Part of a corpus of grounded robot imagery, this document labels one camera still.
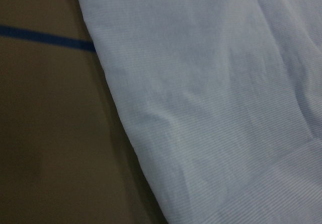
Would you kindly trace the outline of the blue striped button shirt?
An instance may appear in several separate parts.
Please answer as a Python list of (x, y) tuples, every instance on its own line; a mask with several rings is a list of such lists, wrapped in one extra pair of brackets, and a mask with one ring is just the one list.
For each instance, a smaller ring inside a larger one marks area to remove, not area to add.
[(78, 0), (169, 223), (321, 223), (321, 0)]

